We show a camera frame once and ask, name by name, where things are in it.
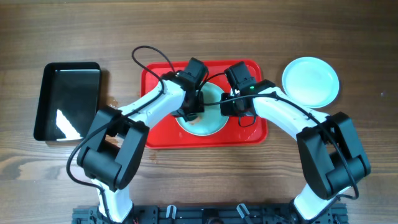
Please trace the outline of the green and yellow sponge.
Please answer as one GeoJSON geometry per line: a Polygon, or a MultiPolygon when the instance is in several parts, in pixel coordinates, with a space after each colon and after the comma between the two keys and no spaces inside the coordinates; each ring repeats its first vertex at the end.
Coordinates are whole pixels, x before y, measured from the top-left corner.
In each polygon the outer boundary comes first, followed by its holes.
{"type": "Polygon", "coordinates": [[[193,120],[188,121],[188,123],[190,125],[195,125],[197,123],[199,123],[201,121],[201,117],[200,116],[196,116],[193,120]]]}

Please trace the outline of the white plate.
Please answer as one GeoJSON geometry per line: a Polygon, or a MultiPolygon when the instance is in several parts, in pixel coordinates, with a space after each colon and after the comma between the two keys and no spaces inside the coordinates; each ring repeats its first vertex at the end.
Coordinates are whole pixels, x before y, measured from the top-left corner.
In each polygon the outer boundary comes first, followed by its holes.
{"type": "Polygon", "coordinates": [[[282,73],[282,86],[287,96],[309,108],[331,104],[340,91],[335,70],[315,57],[300,57],[291,61],[282,73]]]}
{"type": "MultiPolygon", "coordinates": [[[[224,91],[213,83],[206,83],[201,89],[205,103],[214,103],[221,100],[224,91]]],[[[220,131],[228,121],[227,116],[221,114],[220,105],[205,106],[203,113],[198,114],[198,121],[186,122],[183,118],[176,118],[177,123],[186,132],[196,136],[209,136],[220,131]]]]}

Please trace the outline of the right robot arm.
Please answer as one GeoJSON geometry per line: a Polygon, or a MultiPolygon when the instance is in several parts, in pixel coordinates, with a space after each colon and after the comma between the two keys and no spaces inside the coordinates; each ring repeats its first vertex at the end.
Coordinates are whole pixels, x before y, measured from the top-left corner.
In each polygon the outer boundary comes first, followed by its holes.
{"type": "Polygon", "coordinates": [[[221,113],[264,118],[296,140],[306,185],[292,206],[301,222],[315,221],[349,188],[351,199],[359,197],[357,184],[371,173],[371,165],[347,114],[300,105],[269,80],[223,93],[221,113]]]}

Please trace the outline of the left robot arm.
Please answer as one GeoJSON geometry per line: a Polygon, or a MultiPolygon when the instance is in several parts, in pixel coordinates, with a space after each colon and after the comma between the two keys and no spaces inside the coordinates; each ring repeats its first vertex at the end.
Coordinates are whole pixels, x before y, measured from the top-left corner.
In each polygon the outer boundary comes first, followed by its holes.
{"type": "Polygon", "coordinates": [[[141,163],[149,131],[167,115],[198,113],[205,73],[169,72],[130,105],[99,110],[87,137],[71,154],[97,189],[99,219],[123,223],[133,210],[129,184],[141,163]]]}

